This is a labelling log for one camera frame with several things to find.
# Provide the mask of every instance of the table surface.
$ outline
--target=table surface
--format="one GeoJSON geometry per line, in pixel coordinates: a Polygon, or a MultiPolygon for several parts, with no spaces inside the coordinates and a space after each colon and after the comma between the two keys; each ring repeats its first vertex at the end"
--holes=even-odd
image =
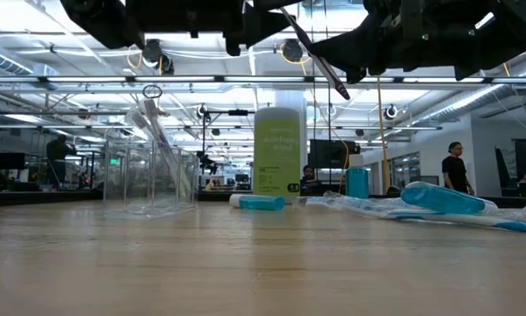
{"type": "Polygon", "coordinates": [[[0,208],[0,315],[526,316],[526,234],[203,203],[0,208]]]}

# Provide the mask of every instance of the man in black shirt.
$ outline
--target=man in black shirt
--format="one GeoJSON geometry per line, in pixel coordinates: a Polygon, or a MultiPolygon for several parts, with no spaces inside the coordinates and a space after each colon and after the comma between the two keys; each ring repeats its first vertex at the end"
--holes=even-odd
{"type": "Polygon", "coordinates": [[[448,189],[456,190],[462,193],[474,194],[470,182],[465,176],[464,161],[459,158],[464,148],[462,144],[455,141],[448,147],[450,156],[442,161],[442,173],[444,174],[444,186],[448,189]]]}
{"type": "Polygon", "coordinates": [[[77,154],[76,148],[66,144],[66,136],[60,135],[57,140],[46,144],[46,156],[48,159],[48,181],[54,189],[60,189],[60,183],[66,178],[66,155],[77,154]]]}

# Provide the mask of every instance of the desk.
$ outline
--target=desk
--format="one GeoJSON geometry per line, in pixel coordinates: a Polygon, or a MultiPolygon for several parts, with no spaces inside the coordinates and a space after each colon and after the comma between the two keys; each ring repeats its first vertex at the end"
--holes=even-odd
{"type": "Polygon", "coordinates": [[[0,315],[526,315],[526,234],[200,203],[0,208],[0,315]]]}

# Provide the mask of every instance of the blue bottle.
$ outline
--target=blue bottle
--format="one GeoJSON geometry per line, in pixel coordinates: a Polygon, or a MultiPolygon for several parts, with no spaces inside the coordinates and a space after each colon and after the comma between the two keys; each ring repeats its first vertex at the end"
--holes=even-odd
{"type": "Polygon", "coordinates": [[[346,193],[351,198],[368,198],[368,170],[364,168],[364,158],[361,154],[351,154],[350,167],[345,173],[346,193]]]}
{"type": "Polygon", "coordinates": [[[406,186],[401,199],[410,205],[448,214],[479,214],[498,208],[491,201],[424,182],[406,186]]]}
{"type": "Polygon", "coordinates": [[[280,211],[286,201],[283,197],[234,194],[229,198],[229,204],[245,210],[280,211]]]}

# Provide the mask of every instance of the white bottle cap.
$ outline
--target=white bottle cap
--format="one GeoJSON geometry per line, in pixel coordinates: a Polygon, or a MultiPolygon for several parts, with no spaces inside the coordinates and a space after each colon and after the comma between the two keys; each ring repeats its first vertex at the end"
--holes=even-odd
{"type": "Polygon", "coordinates": [[[239,198],[242,196],[244,196],[244,194],[232,194],[232,196],[229,197],[229,204],[234,208],[239,208],[239,198]]]}
{"type": "Polygon", "coordinates": [[[349,156],[349,166],[350,167],[363,167],[364,166],[364,156],[361,154],[351,154],[349,156]]]}

